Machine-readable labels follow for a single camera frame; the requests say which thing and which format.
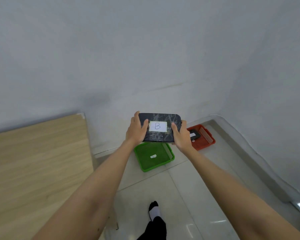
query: finger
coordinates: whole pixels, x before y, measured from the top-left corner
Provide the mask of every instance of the finger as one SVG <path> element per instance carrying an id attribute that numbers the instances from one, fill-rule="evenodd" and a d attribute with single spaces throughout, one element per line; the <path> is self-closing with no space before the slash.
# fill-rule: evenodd
<path id="1" fill-rule="evenodd" d="M 187 129 L 187 121 L 181 120 L 181 122 L 182 122 L 182 124 L 181 124 L 180 130 L 186 130 Z"/>
<path id="2" fill-rule="evenodd" d="M 146 120 L 143 122 L 143 126 L 142 126 L 142 128 L 141 128 L 141 130 L 142 130 L 142 132 L 143 132 L 144 134 L 146 134 L 146 132 L 147 132 L 148 125 L 149 125 L 149 120 L 146 119 Z"/>
<path id="3" fill-rule="evenodd" d="M 178 128 L 177 128 L 177 126 L 176 126 L 176 124 L 174 122 L 171 123 L 171 128 L 172 128 L 172 131 L 173 131 L 174 135 L 178 135 L 179 134 Z"/>
<path id="4" fill-rule="evenodd" d="M 137 111 L 134 113 L 134 121 L 141 125 L 140 119 L 139 119 L 139 113 L 140 111 Z"/>

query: person's left arm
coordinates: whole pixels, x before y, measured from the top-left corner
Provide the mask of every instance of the person's left arm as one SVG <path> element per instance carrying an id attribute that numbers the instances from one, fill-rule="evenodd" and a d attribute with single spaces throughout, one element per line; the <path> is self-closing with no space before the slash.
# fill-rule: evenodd
<path id="1" fill-rule="evenodd" d="M 98 239 L 108 219 L 114 196 L 132 150 L 144 140 L 139 111 L 131 118 L 126 140 L 56 211 L 33 240 Z"/>

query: black and white sock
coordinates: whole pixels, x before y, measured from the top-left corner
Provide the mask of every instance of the black and white sock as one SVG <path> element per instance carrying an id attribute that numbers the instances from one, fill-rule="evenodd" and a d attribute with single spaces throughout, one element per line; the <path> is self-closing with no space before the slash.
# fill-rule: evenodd
<path id="1" fill-rule="evenodd" d="M 151 221 L 153 221 L 156 216 L 161 217 L 159 205 L 156 201 L 152 202 L 149 206 L 149 216 Z"/>

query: wall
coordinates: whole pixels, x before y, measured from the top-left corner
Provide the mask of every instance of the wall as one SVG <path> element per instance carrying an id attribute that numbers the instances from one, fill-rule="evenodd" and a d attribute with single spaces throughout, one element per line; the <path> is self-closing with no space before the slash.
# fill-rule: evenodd
<path id="1" fill-rule="evenodd" d="M 130 117 L 224 104 L 283 0 L 0 0 L 0 131 L 82 111 L 93 152 Z"/>
<path id="2" fill-rule="evenodd" d="M 300 190 L 300 0 L 284 0 L 220 114 Z"/>

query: hand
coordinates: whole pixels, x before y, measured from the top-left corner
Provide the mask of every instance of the hand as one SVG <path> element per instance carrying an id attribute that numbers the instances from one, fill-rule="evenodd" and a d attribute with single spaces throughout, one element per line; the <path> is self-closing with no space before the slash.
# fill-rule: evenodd
<path id="1" fill-rule="evenodd" d="M 149 124 L 148 119 L 146 119 L 143 122 L 143 127 L 141 128 L 139 113 L 140 111 L 137 111 L 134 114 L 134 117 L 131 118 L 130 126 L 126 132 L 126 141 L 132 141 L 134 147 L 144 140 Z"/>
<path id="2" fill-rule="evenodd" d="M 178 131 L 176 124 L 173 122 L 171 124 L 171 128 L 173 131 L 174 144 L 182 153 L 193 148 L 190 140 L 190 132 L 187 130 L 187 121 L 182 120 L 180 132 Z"/>

